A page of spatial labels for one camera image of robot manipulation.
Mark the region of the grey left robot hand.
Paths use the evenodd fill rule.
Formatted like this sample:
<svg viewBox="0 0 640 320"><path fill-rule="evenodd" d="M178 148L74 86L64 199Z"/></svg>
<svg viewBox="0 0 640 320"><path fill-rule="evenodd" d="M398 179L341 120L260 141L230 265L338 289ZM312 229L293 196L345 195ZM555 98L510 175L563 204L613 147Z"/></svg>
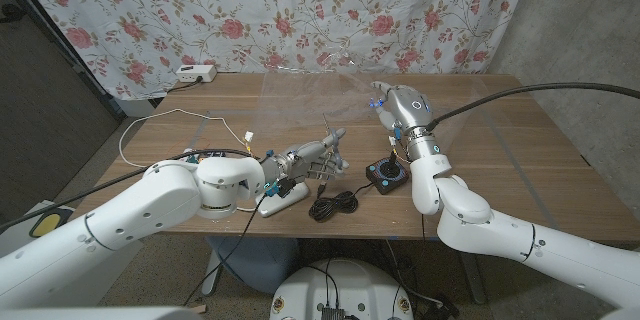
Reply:
<svg viewBox="0 0 640 320"><path fill-rule="evenodd" d="M345 134L345 128L331 129L322 140L292 145L265 159L261 163L265 182L287 178L301 183L307 178L330 180L343 176L349 163L340 155L338 145Z"/></svg>

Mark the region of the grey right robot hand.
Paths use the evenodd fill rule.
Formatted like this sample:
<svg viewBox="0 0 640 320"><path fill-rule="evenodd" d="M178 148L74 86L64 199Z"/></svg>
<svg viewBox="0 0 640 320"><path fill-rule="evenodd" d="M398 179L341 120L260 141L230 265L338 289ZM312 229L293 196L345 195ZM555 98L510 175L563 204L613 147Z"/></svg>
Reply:
<svg viewBox="0 0 640 320"><path fill-rule="evenodd" d="M398 130L406 138L406 150L411 161L441 154L432 131L428 129L433 111L425 95L407 85L390 85L381 81L372 82L371 87L382 93L382 97L372 105L382 126L391 132Z"/></svg>

